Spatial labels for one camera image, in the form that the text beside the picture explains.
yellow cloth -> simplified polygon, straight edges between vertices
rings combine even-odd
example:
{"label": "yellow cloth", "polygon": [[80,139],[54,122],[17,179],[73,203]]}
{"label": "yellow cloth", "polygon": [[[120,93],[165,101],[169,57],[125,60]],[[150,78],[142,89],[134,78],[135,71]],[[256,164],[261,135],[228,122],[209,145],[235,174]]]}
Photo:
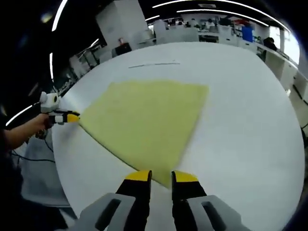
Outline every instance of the yellow cloth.
{"label": "yellow cloth", "polygon": [[207,86],[175,81],[112,83],[83,112],[80,125],[125,163],[152,170],[153,179],[168,187],[207,93]]}

window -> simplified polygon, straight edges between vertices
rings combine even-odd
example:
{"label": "window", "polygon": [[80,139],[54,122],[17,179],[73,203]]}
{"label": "window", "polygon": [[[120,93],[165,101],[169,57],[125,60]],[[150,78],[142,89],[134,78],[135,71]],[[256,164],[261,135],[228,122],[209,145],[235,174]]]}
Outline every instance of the window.
{"label": "window", "polygon": [[295,36],[288,31],[284,31],[284,53],[296,64],[299,62],[299,45]]}
{"label": "window", "polygon": [[275,46],[280,49],[280,30],[278,27],[270,26],[269,35],[274,39]]}

ceiling light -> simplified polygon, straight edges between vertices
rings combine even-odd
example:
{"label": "ceiling light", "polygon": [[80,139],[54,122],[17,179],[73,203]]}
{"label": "ceiling light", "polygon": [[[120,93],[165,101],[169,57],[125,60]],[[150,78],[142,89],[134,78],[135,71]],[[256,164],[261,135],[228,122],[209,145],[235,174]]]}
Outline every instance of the ceiling light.
{"label": "ceiling light", "polygon": [[[181,2],[181,1],[194,1],[194,0],[175,0],[175,1],[169,1],[169,2],[165,2],[165,3],[162,3],[162,4],[159,4],[159,5],[156,5],[156,6],[153,6],[152,8],[156,8],[156,7],[160,7],[160,6],[164,6],[164,5],[168,5],[168,4],[173,4],[173,3],[176,3],[176,2]],[[253,11],[256,11],[256,12],[259,12],[261,14],[263,14],[264,16],[270,18],[271,20],[275,21],[276,23],[278,23],[279,25],[281,25],[284,29],[286,29],[287,31],[290,31],[282,22],[278,21],[276,18],[268,15],[267,13],[264,13],[263,11],[261,10],[258,10],[254,7],[251,7],[251,6],[247,6],[245,4],[242,4],[242,3],[239,3],[239,2],[235,2],[235,1],[230,1],[230,0],[213,0],[213,1],[221,1],[221,2],[226,2],[226,3],[231,3],[231,4],[236,4],[236,5],[239,5],[239,6],[243,6],[243,7],[246,7],[246,8],[249,8]]]}
{"label": "ceiling light", "polygon": [[60,6],[59,6],[59,9],[58,9],[58,11],[57,11],[57,14],[56,14],[56,16],[55,16],[55,18],[54,18],[54,22],[53,22],[51,31],[55,31],[55,30],[56,30],[57,25],[58,25],[58,22],[59,22],[59,19],[60,19],[60,16],[61,16],[61,14],[62,14],[62,11],[63,11],[64,6],[65,6],[66,3],[67,3],[67,0],[63,0],[63,1],[61,2]]}
{"label": "ceiling light", "polygon": [[154,17],[152,17],[152,18],[147,18],[145,21],[149,21],[149,20],[151,20],[151,19],[158,18],[158,17],[160,17],[160,15],[154,16]]}
{"label": "ceiling light", "polygon": [[91,44],[91,46],[90,47],[93,47],[93,45],[95,44],[95,43],[97,43],[98,42],[98,40],[99,39],[96,39],[92,44]]}
{"label": "ceiling light", "polygon": [[29,108],[33,107],[33,105],[30,105],[29,107],[25,108],[24,110],[22,110],[21,112],[17,113],[16,115],[14,115],[6,124],[5,126],[8,126],[13,120],[15,120],[16,117],[18,117],[21,113],[25,112],[26,110],[28,110]]}
{"label": "ceiling light", "polygon": [[231,14],[234,14],[234,15],[238,15],[238,16],[241,16],[241,17],[245,17],[245,18],[254,20],[254,21],[256,21],[257,23],[260,23],[260,24],[262,24],[262,25],[264,25],[264,26],[269,26],[268,24],[263,23],[263,22],[261,22],[261,21],[255,19],[255,18],[246,16],[246,15],[243,15],[243,14],[240,14],[240,13],[230,12],[230,11],[221,11],[221,10],[212,10],[212,9],[195,9],[195,10],[177,11],[177,13],[181,13],[181,12],[191,12],[191,11],[211,11],[211,12],[220,12],[220,13],[231,13]]}
{"label": "ceiling light", "polygon": [[49,54],[49,66],[50,66],[50,76],[53,81],[53,71],[52,71],[52,53]]}

person's arm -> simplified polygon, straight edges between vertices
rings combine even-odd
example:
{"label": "person's arm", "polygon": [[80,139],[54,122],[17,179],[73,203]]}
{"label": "person's arm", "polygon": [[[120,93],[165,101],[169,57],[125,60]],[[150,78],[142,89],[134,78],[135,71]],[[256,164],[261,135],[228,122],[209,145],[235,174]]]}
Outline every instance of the person's arm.
{"label": "person's arm", "polygon": [[13,128],[12,130],[5,130],[4,135],[8,149],[13,150],[20,147],[29,137],[48,128],[49,125],[49,116],[47,114],[39,114],[23,125]]}

round white table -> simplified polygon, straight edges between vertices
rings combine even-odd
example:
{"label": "round white table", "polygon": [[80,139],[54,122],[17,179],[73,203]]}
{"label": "round white table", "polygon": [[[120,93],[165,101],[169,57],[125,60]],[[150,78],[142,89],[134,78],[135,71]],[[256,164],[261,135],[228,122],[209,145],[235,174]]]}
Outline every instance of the round white table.
{"label": "round white table", "polygon": [[[132,51],[87,73],[61,107],[80,113],[111,82],[174,79],[210,93],[178,170],[195,174],[205,192],[225,201],[255,231],[278,231],[298,204],[304,148],[293,107],[279,81],[251,51],[213,43],[170,43]],[[53,150],[77,216],[116,192],[135,171],[77,123],[55,125]],[[147,231],[175,230],[170,190],[152,181]]]}

